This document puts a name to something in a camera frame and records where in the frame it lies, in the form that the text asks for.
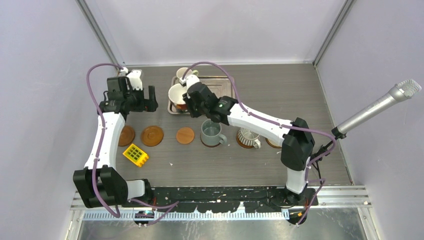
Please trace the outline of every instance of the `mug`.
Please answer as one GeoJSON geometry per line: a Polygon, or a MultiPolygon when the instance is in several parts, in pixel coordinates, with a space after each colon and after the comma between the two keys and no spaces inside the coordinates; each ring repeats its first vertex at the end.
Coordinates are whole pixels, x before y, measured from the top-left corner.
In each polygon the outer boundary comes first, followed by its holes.
{"type": "MultiPolygon", "coordinates": [[[[177,71],[176,71],[176,77],[179,79],[179,82],[181,83],[182,82],[182,80],[183,80],[183,75],[184,75],[184,73],[186,72],[186,70],[188,69],[188,67],[182,67],[182,68],[180,68],[180,69],[178,69],[177,71]]],[[[188,70],[188,72],[187,72],[187,74],[185,75],[186,77],[187,76],[190,76],[190,75],[198,75],[199,74],[199,71],[198,70],[188,70]]]]}
{"type": "Polygon", "coordinates": [[[260,136],[256,132],[242,127],[238,130],[237,137],[240,142],[246,146],[253,146],[256,149],[261,148],[261,141],[259,141],[260,136]]]}
{"type": "Polygon", "coordinates": [[[219,144],[227,144],[227,137],[222,133],[221,124],[208,119],[201,124],[201,142],[210,148],[216,147],[219,144]]]}
{"type": "Polygon", "coordinates": [[[168,91],[169,101],[178,111],[187,110],[186,102],[183,99],[183,94],[185,93],[187,93],[187,87],[179,83],[173,85],[168,91]]]}

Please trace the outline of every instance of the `cup handle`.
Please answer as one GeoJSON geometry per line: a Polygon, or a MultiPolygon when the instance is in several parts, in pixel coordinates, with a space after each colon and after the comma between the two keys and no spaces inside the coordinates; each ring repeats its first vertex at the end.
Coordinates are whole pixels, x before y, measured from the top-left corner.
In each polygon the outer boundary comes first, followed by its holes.
{"type": "Polygon", "coordinates": [[[253,142],[253,147],[260,149],[261,148],[261,141],[259,139],[255,139],[253,142]]]}
{"type": "Polygon", "coordinates": [[[221,143],[222,145],[226,145],[228,142],[227,137],[224,134],[220,134],[219,137],[221,138],[221,140],[219,140],[219,143],[221,143]]]}

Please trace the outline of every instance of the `tray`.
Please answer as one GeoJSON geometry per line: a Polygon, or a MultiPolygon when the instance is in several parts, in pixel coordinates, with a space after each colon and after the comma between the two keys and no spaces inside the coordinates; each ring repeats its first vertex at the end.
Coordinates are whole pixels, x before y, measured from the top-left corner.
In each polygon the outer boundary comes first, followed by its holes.
{"type": "MultiPolygon", "coordinates": [[[[226,76],[199,76],[200,82],[207,85],[208,88],[214,93],[218,98],[222,96],[229,96],[231,98],[235,97],[234,90],[231,86],[231,82],[226,76]]],[[[171,80],[171,87],[178,83],[178,78],[174,76],[171,80]]],[[[188,111],[179,111],[171,101],[168,99],[168,112],[174,115],[190,115],[188,111]]]]}

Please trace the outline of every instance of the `yellow block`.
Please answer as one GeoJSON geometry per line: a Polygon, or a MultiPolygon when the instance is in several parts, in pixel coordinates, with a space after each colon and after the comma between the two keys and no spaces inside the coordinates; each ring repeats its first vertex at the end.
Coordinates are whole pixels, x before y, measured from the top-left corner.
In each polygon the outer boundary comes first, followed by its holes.
{"type": "Polygon", "coordinates": [[[147,159],[149,159],[149,155],[147,155],[147,153],[141,150],[134,143],[129,145],[129,147],[122,154],[138,167],[143,166],[147,159]]]}

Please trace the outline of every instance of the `silver microphone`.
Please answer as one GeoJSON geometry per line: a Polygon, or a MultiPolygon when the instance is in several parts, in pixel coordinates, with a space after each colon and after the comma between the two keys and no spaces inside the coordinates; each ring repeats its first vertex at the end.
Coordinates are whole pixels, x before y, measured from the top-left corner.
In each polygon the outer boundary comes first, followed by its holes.
{"type": "Polygon", "coordinates": [[[336,138],[343,139],[346,133],[363,124],[377,114],[390,108],[391,106],[412,98],[412,96],[421,90],[421,86],[414,80],[408,79],[392,87],[388,93],[380,97],[377,101],[371,103],[346,121],[333,128],[331,132],[336,138]]]}

